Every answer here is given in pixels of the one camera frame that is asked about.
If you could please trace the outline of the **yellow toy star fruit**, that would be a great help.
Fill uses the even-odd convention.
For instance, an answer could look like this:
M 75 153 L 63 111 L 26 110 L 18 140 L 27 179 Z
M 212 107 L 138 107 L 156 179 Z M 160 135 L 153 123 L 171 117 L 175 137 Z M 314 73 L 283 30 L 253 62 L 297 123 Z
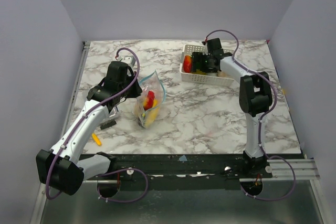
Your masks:
M 206 75 L 205 72 L 200 71 L 200 70 L 196 70 L 195 72 L 193 72 L 194 74 L 201 74 L 201 75 Z

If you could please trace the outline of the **orange yellow toy mango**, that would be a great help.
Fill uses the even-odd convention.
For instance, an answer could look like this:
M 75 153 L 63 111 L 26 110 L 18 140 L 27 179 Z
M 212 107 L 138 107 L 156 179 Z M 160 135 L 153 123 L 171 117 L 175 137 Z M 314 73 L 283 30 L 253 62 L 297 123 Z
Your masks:
M 185 55 L 184 56 L 183 71 L 185 73 L 191 73 L 191 71 L 192 71 L 192 57 L 190 55 Z

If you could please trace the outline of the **white perforated plastic basket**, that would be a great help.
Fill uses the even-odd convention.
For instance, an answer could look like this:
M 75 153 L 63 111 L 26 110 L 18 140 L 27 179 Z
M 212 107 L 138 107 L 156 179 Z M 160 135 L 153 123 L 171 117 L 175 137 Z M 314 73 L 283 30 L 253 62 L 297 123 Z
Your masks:
M 210 84 L 221 87 L 229 87 L 234 79 L 230 76 L 219 77 L 214 74 L 205 74 L 205 73 L 186 73 L 183 69 L 183 61 L 186 55 L 192 55 L 193 52 L 205 52 L 205 46 L 185 44 L 183 46 L 181 60 L 180 60 L 180 74 L 182 81 L 192 82 L 192 83 L 201 83 L 201 84 Z

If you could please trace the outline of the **red toy apple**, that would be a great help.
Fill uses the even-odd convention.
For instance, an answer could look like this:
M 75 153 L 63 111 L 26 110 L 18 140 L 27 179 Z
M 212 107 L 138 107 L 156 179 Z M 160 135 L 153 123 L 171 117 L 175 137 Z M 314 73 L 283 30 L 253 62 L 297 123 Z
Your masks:
M 153 91 L 148 91 L 144 101 L 143 101 L 143 108 L 144 110 L 148 110 L 150 108 L 153 107 L 154 104 L 154 100 L 155 100 L 155 94 Z

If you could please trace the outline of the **clear zip top bag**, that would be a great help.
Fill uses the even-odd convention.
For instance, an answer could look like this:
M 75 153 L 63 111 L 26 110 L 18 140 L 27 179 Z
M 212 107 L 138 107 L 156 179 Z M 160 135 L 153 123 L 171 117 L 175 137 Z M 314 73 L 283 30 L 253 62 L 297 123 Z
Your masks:
M 133 115 L 139 126 L 149 128 L 156 120 L 166 98 L 166 89 L 156 71 L 139 81 L 142 93 L 136 99 Z

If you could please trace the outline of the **yellow toy banana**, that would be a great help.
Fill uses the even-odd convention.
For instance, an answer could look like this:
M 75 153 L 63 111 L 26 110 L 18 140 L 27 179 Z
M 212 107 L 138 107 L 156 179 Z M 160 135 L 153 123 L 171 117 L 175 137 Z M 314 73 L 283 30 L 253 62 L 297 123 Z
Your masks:
M 144 121 L 144 127 L 148 128 L 156 119 L 158 113 L 160 110 L 160 106 L 158 105 L 157 99 L 154 99 L 153 101 L 153 107 L 149 110 L 147 110 L 145 114 L 145 121 Z

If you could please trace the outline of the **yellow toy lemon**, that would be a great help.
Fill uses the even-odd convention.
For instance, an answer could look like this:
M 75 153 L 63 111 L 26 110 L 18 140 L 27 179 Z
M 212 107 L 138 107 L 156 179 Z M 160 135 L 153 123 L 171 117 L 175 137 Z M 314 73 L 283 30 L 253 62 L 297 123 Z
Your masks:
M 137 101 L 134 107 L 134 114 L 136 116 L 141 116 L 144 113 L 143 103 L 141 101 Z

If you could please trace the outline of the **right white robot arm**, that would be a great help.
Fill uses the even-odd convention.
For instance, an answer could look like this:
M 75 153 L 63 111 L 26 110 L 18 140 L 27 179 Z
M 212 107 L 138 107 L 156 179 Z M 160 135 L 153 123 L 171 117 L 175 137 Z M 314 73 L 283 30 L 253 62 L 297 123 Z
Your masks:
M 202 44 L 205 46 L 203 52 L 192 53 L 191 70 L 206 74 L 222 71 L 239 83 L 239 105 L 247 124 L 241 171 L 246 177 L 255 177 L 267 163 L 264 122 L 265 114 L 273 103 L 269 75 L 248 69 L 233 54 L 224 51 L 218 38 Z

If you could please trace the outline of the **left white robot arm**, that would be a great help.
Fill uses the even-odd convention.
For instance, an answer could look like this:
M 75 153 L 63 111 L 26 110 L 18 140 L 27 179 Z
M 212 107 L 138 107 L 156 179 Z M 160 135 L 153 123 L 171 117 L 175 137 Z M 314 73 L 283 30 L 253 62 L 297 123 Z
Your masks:
M 92 163 L 80 161 L 79 157 L 97 126 L 109 117 L 122 98 L 140 96 L 142 89 L 132 67 L 122 61 L 113 61 L 107 75 L 88 91 L 86 101 L 73 125 L 63 137 L 50 148 L 36 155 L 38 176 L 41 183 L 67 195 L 75 194 L 85 179 L 101 175 L 112 179 L 116 166 L 113 157 L 98 153 Z

